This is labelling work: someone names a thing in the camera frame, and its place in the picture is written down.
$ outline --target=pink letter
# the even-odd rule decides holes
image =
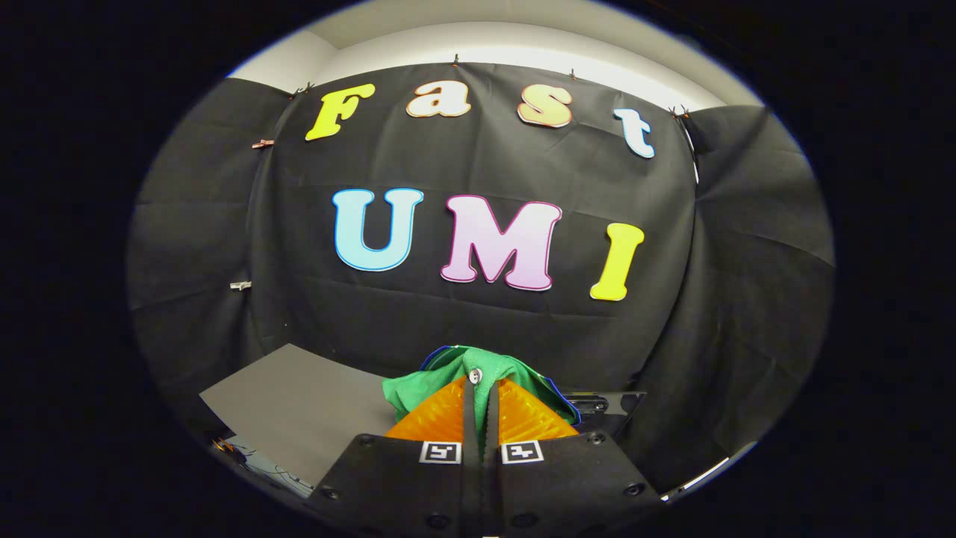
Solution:
[[[451,261],[442,268],[443,279],[475,280],[478,273],[471,268],[473,247],[488,282],[498,280],[514,255],[514,269],[505,275],[509,286],[532,291],[551,288],[548,251],[554,224],[561,219],[561,208],[544,202],[528,202],[502,233],[485,198],[467,194],[452,196],[447,205],[455,213],[455,232],[451,239]]]

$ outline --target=green fabric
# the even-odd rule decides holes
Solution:
[[[528,365],[510,357],[485,351],[478,347],[454,346],[439,352],[425,365],[424,370],[381,382],[385,399],[395,407],[398,422],[412,412],[429,396],[455,379],[474,370],[482,371],[482,379],[475,386],[475,425],[478,431],[479,451],[485,452],[485,414],[491,386],[500,379],[509,378],[553,409],[561,418],[574,425],[577,410],[557,392],[551,383]]]

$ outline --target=black fabric backdrop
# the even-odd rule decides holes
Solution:
[[[468,85],[458,118],[412,118],[416,87]],[[305,142],[323,95],[364,83],[337,135]],[[567,89],[574,119],[522,123],[534,83]],[[615,108],[650,123],[635,155]],[[489,64],[414,65],[288,95],[226,79],[191,111],[142,188],[129,249],[130,307],[158,385],[194,429],[222,429],[198,393],[284,344],[373,373],[415,370],[467,344],[514,355],[562,389],[648,391],[623,448],[666,490],[760,437],[795,397],[832,295],[829,223],[812,172],[761,108],[685,120],[557,73]],[[275,146],[252,150],[260,138]],[[364,188],[365,241],[387,243],[393,188],[424,193],[410,255],[382,273],[336,255],[332,195]],[[529,292],[499,278],[443,280],[455,194],[485,196],[502,227],[528,201],[556,204],[549,274]],[[619,303],[595,301],[612,222],[641,228]],[[246,292],[228,284],[251,280]]]

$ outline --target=screw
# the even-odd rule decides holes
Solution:
[[[632,483],[624,488],[624,495],[628,497],[637,497],[644,491],[644,484],[642,483]]]
[[[513,518],[511,518],[511,525],[513,527],[519,527],[519,528],[534,527],[536,523],[537,523],[537,516],[531,513],[518,514],[514,516]]]
[[[429,527],[432,528],[445,528],[448,527],[448,524],[451,523],[451,520],[442,514],[432,514],[428,516],[428,519],[426,519],[425,522]]]

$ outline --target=gray surface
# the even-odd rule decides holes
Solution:
[[[317,484],[353,437],[395,425],[383,379],[287,344],[200,396],[246,446]]]

